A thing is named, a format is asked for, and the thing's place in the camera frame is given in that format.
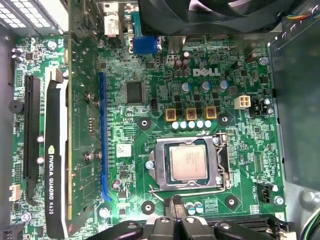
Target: integrated circuit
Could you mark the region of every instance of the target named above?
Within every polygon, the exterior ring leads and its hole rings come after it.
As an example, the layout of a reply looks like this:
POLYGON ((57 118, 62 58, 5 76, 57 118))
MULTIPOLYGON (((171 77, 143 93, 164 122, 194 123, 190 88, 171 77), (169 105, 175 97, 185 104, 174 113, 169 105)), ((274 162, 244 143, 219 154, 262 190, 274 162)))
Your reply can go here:
POLYGON ((129 81, 125 84, 126 103, 140 104, 144 101, 143 83, 141 81, 129 81))

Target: fan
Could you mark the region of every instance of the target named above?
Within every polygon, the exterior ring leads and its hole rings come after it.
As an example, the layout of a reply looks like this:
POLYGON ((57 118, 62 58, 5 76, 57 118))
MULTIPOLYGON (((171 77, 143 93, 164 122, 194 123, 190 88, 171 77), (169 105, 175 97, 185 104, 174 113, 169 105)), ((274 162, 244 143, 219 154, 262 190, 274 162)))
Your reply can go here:
POLYGON ((142 34, 265 33, 303 0, 138 0, 142 34))

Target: motherboard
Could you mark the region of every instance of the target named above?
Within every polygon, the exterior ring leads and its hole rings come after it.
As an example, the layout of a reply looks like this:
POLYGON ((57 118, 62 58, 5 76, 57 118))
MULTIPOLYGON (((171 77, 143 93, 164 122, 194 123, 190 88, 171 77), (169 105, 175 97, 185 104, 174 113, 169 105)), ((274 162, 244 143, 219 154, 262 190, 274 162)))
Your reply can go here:
POLYGON ((83 17, 69 4, 68 36, 21 38, 14 49, 10 220, 23 239, 144 223, 176 195, 208 221, 284 221, 267 47, 235 54, 227 35, 203 35, 169 53, 158 37, 144 53, 130 33, 116 46, 97 34, 94 7, 83 17))

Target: capacitor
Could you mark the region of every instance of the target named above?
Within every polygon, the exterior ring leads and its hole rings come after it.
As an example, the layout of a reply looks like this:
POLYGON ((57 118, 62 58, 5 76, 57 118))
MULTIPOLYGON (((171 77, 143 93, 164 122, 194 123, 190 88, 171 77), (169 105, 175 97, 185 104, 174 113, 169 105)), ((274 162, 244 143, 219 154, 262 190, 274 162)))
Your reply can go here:
POLYGON ((218 90, 220 92, 225 92, 229 87, 229 83, 227 82, 227 80, 222 80, 219 85, 218 85, 218 90))
POLYGON ((195 205, 192 202, 187 202, 185 204, 185 209, 188 212, 188 215, 195 215, 196 214, 195 205))
POLYGON ((268 59, 267 57, 265 57, 265 56, 260 57, 259 63, 260 63, 261 65, 267 65, 267 64, 269 64, 269 59, 268 59))
POLYGON ((263 100, 263 104, 264 105, 270 105, 271 104, 270 99, 266 98, 265 100, 263 100))
POLYGON ((256 52, 252 52, 245 57, 244 61, 248 64, 248 63, 251 63, 253 60, 255 60, 257 57, 258 57, 258 54, 256 52))
POLYGON ((116 178, 115 180, 113 180, 112 189, 116 191, 120 190, 121 183, 121 180, 119 178, 116 178))
POLYGON ((266 113, 271 115, 274 113, 274 109, 272 107, 268 107, 267 110, 266 110, 266 113))
POLYGON ((109 210, 106 207, 100 208, 99 216, 103 219, 107 219, 109 217, 109 210))
POLYGON ((183 59, 182 60, 182 66, 181 66, 181 69, 182 70, 187 70, 189 68, 189 59, 183 59))
POLYGON ((187 128, 187 122, 186 122, 186 121, 180 122, 180 128, 181 128, 182 130, 185 130, 185 129, 187 128))
POLYGON ((19 100, 12 100, 9 103, 9 110, 13 114, 23 114, 25 109, 25 103, 19 100))
POLYGON ((155 167, 155 164, 154 164, 154 162, 153 161, 146 161, 146 163, 145 163, 145 168, 146 169, 148 169, 148 170, 150 170, 150 169, 153 169, 155 167))
POLYGON ((196 122, 196 127, 198 129, 202 129, 204 127, 204 121, 197 121, 196 122))
POLYGON ((207 121, 204 122, 204 126, 205 126, 207 129, 211 128, 211 125, 212 125, 212 123, 211 123, 210 120, 207 120, 207 121))
POLYGON ((49 41, 47 43, 47 47, 48 49, 50 49, 51 51, 54 51, 57 47, 57 43, 55 41, 49 41))
POLYGON ((30 212, 25 212, 21 215, 21 221, 23 223, 30 222, 32 219, 31 213, 30 212))
POLYGON ((174 121, 172 124, 171 124, 171 127, 173 130, 177 130, 179 128, 179 123, 177 121, 174 121))
POLYGON ((202 206, 202 203, 199 202, 199 201, 196 201, 194 203, 194 208, 195 208, 195 211, 198 213, 198 214, 203 214, 204 213, 204 206, 202 206))
POLYGON ((11 53, 15 54, 16 56, 20 56, 22 54, 23 50, 21 48, 12 48, 11 53))
POLYGON ((238 61, 236 61, 234 64, 232 64, 230 68, 231 68, 233 71, 235 71, 235 70, 237 70, 237 69, 239 69, 239 68, 241 68, 241 67, 242 67, 242 61, 238 60, 238 61))
POLYGON ((20 64, 20 63, 24 60, 22 57, 17 56, 17 55, 15 55, 15 54, 13 54, 11 57, 12 57, 12 59, 15 60, 15 62, 16 62, 17 64, 20 64))
POLYGON ((196 123, 195 123, 194 121, 188 122, 188 127, 189 127, 190 129, 194 129, 195 126, 196 126, 196 123))
POLYGON ((183 53, 183 58, 184 58, 184 59, 189 59, 189 58, 190 58, 190 53, 189 53, 188 51, 185 51, 185 52, 183 53))
POLYGON ((181 66, 182 66, 182 61, 180 59, 177 59, 174 62, 173 69, 178 71, 180 70, 181 66))
POLYGON ((188 93, 190 91, 190 84, 188 82, 184 82, 181 85, 181 89, 182 91, 184 91, 185 93, 188 93))
POLYGON ((211 85, 210 85, 210 82, 208 81, 204 81, 202 84, 201 84, 201 90, 204 92, 204 93, 207 93, 211 88, 211 85))

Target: cpu socket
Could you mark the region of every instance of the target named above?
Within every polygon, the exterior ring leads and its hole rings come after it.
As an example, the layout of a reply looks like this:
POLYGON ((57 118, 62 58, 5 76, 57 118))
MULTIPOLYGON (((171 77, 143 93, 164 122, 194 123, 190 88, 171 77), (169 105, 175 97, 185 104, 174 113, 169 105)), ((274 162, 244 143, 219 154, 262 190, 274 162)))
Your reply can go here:
POLYGON ((148 160, 154 162, 149 174, 160 192, 221 187, 216 181, 221 174, 213 136, 157 139, 148 160))

